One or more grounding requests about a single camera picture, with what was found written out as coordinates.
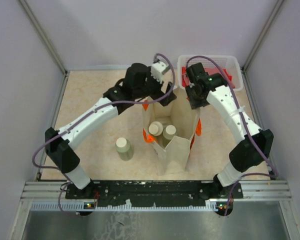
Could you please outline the white plastic basket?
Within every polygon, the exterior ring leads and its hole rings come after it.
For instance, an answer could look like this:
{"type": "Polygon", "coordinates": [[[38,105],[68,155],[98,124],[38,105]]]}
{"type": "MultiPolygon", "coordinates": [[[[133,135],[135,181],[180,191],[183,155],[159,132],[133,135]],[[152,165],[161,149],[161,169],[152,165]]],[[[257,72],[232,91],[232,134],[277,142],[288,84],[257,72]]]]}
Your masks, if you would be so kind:
{"type": "MultiPolygon", "coordinates": [[[[189,61],[194,55],[180,55],[177,62],[177,79],[178,85],[181,89],[185,89],[185,86],[189,84],[189,79],[186,77],[186,64],[191,66],[196,63],[202,63],[203,68],[209,74],[219,73],[217,67],[209,60],[201,57],[196,57],[189,61]]],[[[208,58],[212,59],[218,64],[222,70],[226,73],[231,85],[235,92],[243,89],[243,78],[238,60],[234,56],[230,55],[207,55],[208,58]]]]}

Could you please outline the green bottle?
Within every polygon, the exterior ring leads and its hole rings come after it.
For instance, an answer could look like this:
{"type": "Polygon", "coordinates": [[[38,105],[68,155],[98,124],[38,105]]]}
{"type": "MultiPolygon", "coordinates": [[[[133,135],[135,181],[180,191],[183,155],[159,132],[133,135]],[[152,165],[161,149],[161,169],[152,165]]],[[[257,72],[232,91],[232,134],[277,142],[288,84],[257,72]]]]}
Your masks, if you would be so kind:
{"type": "Polygon", "coordinates": [[[177,134],[177,129],[174,125],[167,125],[162,133],[162,144],[165,148],[173,137],[177,134]]]}
{"type": "Polygon", "coordinates": [[[134,150],[128,139],[119,137],[115,142],[115,149],[123,161],[129,161],[133,158],[134,150]]]}
{"type": "Polygon", "coordinates": [[[153,136],[161,135],[163,133],[163,130],[163,124],[159,121],[153,121],[148,127],[148,132],[153,136]]]}

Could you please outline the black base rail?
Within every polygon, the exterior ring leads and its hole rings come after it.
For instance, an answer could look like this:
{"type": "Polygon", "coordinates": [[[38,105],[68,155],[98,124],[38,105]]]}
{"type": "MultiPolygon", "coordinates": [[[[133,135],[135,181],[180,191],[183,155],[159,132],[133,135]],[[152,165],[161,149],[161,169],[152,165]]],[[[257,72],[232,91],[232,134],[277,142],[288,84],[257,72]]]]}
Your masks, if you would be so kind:
{"type": "Polygon", "coordinates": [[[84,189],[71,183],[65,193],[69,200],[92,200],[98,207],[117,207],[130,201],[133,207],[204,207],[213,199],[242,199],[241,185],[234,189],[214,181],[201,180],[100,180],[84,189]]]}

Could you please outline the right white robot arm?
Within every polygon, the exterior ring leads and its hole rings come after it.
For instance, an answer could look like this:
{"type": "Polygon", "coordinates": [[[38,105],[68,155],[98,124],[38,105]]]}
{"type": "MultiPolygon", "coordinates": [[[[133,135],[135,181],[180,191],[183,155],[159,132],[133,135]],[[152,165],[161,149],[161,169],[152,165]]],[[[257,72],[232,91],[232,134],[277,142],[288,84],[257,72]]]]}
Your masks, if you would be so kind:
{"type": "Polygon", "coordinates": [[[223,73],[208,74],[202,63],[186,68],[189,85],[185,90],[192,109],[213,106],[231,131],[236,146],[229,153],[229,163],[216,175],[213,192],[225,198],[234,184],[252,167],[269,157],[274,135],[263,130],[238,103],[233,88],[223,73]]]}

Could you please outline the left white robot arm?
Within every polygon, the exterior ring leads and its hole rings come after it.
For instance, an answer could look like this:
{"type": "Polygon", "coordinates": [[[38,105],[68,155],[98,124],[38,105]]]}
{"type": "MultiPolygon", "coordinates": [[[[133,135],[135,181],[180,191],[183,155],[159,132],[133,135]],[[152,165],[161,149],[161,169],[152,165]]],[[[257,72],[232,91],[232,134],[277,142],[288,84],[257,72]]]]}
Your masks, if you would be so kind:
{"type": "Polygon", "coordinates": [[[168,71],[175,70],[173,66],[160,60],[150,66],[133,63],[126,70],[124,78],[103,93],[93,107],[58,130],[52,127],[46,130],[45,152],[61,173],[75,185],[78,195],[85,199],[91,197],[94,186],[92,179],[80,166],[80,158],[75,149],[94,130],[133,105],[160,103],[165,107],[175,100],[175,78],[168,83],[166,91],[162,91],[168,71]]]}

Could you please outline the beige canvas tote bag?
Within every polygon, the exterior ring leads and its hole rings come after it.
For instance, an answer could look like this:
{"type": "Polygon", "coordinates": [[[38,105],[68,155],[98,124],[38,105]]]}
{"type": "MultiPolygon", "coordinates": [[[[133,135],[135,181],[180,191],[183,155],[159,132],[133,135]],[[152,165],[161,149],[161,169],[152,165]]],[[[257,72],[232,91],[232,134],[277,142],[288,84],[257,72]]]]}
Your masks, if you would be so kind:
{"type": "Polygon", "coordinates": [[[158,102],[142,105],[143,139],[152,145],[157,155],[159,176],[185,171],[195,136],[201,135],[200,110],[191,108],[184,89],[176,87],[173,93],[176,100],[167,106],[158,102]],[[176,128],[176,135],[166,147],[163,146],[163,132],[159,136],[149,133],[149,125],[154,121],[163,124],[163,131],[168,125],[176,128]]]}

